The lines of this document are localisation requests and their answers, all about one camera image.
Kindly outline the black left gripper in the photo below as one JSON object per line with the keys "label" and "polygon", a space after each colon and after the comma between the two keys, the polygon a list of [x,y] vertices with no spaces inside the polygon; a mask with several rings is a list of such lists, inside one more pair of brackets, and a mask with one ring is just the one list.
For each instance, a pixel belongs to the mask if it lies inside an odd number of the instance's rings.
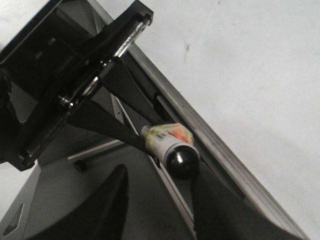
{"label": "black left gripper", "polygon": [[153,11],[136,0],[97,30],[103,13],[89,0],[49,0],[1,51],[2,163],[19,171],[32,168],[65,125],[151,155],[143,139],[93,96],[104,87],[100,61],[126,61],[132,43],[153,22]]}

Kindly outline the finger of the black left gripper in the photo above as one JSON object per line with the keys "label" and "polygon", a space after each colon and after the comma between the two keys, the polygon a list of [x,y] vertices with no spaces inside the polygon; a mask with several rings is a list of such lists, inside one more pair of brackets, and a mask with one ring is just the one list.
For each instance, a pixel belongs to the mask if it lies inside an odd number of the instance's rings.
{"label": "finger of the black left gripper", "polygon": [[101,60],[99,80],[106,89],[152,125],[169,122],[154,109],[154,105],[138,82],[136,69],[125,60]]}

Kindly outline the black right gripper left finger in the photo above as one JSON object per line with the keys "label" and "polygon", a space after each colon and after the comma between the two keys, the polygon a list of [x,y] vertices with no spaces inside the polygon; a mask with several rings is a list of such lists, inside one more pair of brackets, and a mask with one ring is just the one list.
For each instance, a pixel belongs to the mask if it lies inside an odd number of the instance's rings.
{"label": "black right gripper left finger", "polygon": [[28,215],[26,240],[119,240],[127,218],[125,165],[107,172],[43,173]]}

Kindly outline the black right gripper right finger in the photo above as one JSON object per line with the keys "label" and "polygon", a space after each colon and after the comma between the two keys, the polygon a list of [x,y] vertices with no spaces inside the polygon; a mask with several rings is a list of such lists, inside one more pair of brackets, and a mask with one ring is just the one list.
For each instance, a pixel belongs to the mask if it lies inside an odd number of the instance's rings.
{"label": "black right gripper right finger", "polygon": [[246,205],[200,162],[191,181],[193,219],[199,240],[296,240]]}

